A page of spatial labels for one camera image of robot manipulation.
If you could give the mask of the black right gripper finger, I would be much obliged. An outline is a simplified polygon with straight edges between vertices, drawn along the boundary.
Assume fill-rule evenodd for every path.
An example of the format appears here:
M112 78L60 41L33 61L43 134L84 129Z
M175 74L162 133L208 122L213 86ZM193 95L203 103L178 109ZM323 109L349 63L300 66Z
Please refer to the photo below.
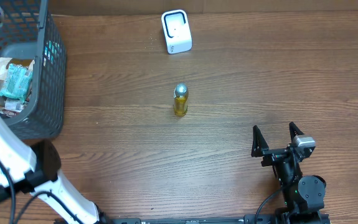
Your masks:
M293 121L289 123L289 129L291 139L294 139L294 137L298 135L304 135L304 133L297 127L297 125L295 125Z
M253 127L253 144L252 144L252 157L262 157L265 151L268 151L269 147L263 137L259 127L254 125Z

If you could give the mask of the mint green wipes pack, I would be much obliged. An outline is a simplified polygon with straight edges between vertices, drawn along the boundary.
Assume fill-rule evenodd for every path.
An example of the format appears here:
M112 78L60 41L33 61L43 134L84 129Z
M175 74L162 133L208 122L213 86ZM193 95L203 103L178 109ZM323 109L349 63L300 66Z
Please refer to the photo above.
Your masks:
M33 70L16 64L10 64L6 79L0 89L0 96L24 102L32 82Z

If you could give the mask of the yellow liquid bottle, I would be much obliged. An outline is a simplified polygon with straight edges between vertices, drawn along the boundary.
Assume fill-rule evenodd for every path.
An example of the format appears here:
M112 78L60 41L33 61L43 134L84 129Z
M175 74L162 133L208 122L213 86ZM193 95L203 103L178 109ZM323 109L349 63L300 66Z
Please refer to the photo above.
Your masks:
M179 83L174 89L174 113L177 116L185 116L188 109L189 90L185 83Z

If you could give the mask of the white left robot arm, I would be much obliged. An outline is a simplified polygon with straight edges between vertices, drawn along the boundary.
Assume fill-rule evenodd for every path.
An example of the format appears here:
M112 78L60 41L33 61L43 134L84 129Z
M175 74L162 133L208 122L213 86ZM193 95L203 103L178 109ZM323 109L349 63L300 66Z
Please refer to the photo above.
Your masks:
M64 176L51 143L64 121L66 48L47 0L0 1L0 59L9 58L27 60L32 81L21 112L12 117L0 112L0 202L29 193L65 223L107 223Z

